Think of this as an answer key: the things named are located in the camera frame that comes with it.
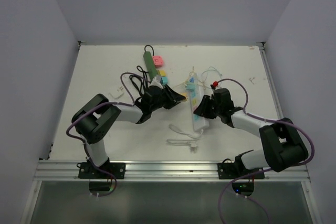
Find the yellow usb charger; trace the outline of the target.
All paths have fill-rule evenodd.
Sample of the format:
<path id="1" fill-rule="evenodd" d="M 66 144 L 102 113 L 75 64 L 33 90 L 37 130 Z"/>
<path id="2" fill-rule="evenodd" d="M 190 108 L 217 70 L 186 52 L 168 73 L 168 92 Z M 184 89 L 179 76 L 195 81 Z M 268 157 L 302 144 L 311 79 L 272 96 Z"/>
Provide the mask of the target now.
<path id="1" fill-rule="evenodd" d="M 185 101 L 188 100 L 188 94 L 187 94 L 187 92 L 182 92 L 182 93 L 180 93 L 180 95 L 182 95 L 184 97 Z"/>

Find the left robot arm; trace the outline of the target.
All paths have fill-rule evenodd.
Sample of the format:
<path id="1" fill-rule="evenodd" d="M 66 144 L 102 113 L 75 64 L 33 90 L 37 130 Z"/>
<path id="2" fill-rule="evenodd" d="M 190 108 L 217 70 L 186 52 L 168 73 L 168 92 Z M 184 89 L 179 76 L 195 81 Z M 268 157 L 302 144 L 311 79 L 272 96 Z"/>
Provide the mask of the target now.
<path id="1" fill-rule="evenodd" d="M 72 117 L 66 134 L 83 142 L 92 163 L 90 171 L 97 178 L 104 178 L 109 172 L 109 158 L 103 139 L 114 122 L 142 124 L 157 109 L 169 110 L 185 100 L 167 85 L 149 86 L 134 104 L 110 102 L 103 94 L 97 94 Z"/>

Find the white usb charger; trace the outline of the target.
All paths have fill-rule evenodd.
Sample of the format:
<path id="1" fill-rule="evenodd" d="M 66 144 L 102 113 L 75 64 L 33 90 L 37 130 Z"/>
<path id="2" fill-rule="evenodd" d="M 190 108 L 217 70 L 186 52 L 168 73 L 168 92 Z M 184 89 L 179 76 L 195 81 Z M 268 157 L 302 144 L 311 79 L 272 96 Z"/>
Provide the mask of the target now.
<path id="1" fill-rule="evenodd" d="M 123 87 L 113 86 L 109 89 L 109 95 L 115 100 L 121 98 L 124 95 Z"/>

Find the blue usb charger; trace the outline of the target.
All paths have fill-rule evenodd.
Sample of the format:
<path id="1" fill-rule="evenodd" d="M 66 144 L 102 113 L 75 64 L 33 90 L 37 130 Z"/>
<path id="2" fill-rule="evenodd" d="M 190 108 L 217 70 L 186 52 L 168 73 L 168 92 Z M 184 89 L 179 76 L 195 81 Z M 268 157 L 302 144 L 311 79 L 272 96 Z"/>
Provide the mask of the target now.
<path id="1" fill-rule="evenodd" d="M 185 89 L 187 90 L 187 91 L 194 91 L 195 89 L 196 89 L 196 85 L 195 84 L 192 84 L 192 83 L 188 83 L 188 84 L 186 84 L 185 85 Z"/>

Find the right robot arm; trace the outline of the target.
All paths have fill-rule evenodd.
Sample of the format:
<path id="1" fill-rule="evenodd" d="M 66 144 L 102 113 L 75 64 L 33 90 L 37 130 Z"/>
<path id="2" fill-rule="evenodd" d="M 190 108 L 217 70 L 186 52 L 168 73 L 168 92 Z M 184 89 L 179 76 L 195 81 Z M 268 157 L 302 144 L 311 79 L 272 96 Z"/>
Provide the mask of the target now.
<path id="1" fill-rule="evenodd" d="M 206 119 L 220 118 L 222 123 L 260 138 L 262 149 L 235 157 L 234 172 L 240 178 L 264 167 L 280 172 L 308 158 L 308 150 L 290 119 L 266 122 L 247 115 L 242 107 L 234 106 L 225 88 L 204 95 L 194 114 Z"/>

